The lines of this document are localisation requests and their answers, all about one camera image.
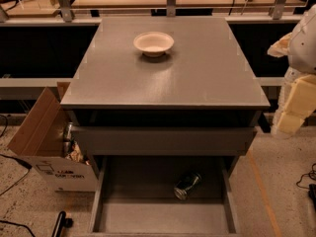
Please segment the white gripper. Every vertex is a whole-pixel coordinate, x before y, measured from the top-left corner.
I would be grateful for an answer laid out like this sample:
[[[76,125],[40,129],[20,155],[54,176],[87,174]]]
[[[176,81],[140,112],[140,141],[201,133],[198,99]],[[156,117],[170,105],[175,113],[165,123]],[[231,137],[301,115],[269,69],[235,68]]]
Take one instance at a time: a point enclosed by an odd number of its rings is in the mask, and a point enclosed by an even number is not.
[[[272,44],[267,54],[283,57],[289,54],[291,33]],[[316,110],[316,76],[289,67],[278,97],[278,108],[271,133],[276,138],[292,137]]]

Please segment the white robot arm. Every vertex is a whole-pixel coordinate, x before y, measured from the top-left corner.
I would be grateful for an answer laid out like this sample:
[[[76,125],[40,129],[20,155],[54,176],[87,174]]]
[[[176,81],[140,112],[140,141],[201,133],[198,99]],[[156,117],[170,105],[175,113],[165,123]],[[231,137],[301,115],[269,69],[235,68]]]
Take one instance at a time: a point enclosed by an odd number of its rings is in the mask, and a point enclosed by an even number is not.
[[[303,15],[291,33],[270,46],[268,55],[288,59],[272,135],[290,138],[316,110],[316,5]]]

